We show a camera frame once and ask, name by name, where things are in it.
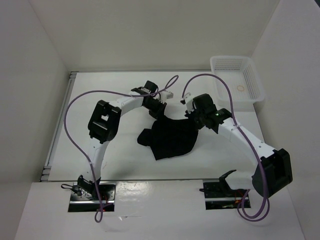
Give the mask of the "black skirt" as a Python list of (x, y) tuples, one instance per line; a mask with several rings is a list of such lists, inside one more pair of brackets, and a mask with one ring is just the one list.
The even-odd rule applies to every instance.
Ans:
[(145, 128), (137, 143), (149, 147), (156, 161), (184, 156), (197, 141), (199, 130), (190, 119), (171, 119), (163, 115)]

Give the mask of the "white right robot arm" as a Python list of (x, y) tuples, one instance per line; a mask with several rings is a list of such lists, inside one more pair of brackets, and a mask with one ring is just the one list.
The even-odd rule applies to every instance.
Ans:
[(185, 116), (194, 121), (198, 129), (206, 127), (227, 139), (252, 163), (253, 169), (229, 170), (219, 177), (219, 192), (231, 196), (236, 190), (255, 190), (270, 198), (293, 181), (290, 154), (283, 148), (269, 146), (245, 127), (225, 109), (217, 109), (209, 94), (194, 96), (187, 93), (181, 100), (186, 106)]

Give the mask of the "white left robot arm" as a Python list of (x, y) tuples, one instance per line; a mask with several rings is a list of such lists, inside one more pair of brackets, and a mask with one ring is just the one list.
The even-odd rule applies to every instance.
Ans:
[(164, 113), (166, 101), (173, 98), (173, 93), (156, 93), (158, 86), (147, 81), (144, 86), (133, 88), (127, 96), (106, 102), (97, 102), (88, 123), (90, 145), (88, 153), (89, 169), (77, 179), (77, 187), (88, 200), (97, 200), (100, 193), (102, 163), (107, 146), (119, 129), (120, 119), (126, 113), (140, 107), (148, 109), (155, 119)]

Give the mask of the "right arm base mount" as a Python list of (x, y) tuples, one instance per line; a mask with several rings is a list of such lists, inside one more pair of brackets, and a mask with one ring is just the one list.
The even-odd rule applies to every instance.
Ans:
[(236, 209), (242, 202), (246, 189), (231, 189), (225, 180), (205, 179), (199, 189), (204, 195), (206, 210)]

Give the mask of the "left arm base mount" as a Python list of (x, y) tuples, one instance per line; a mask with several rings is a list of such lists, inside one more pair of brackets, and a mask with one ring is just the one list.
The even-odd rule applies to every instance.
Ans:
[[(100, 208), (99, 198), (80, 189), (76, 183), (60, 186), (64, 190), (70, 190), (68, 212), (85, 213), (96, 212)], [(99, 185), (100, 198), (102, 201), (103, 212), (113, 212), (115, 209), (116, 185), (103, 183)]]

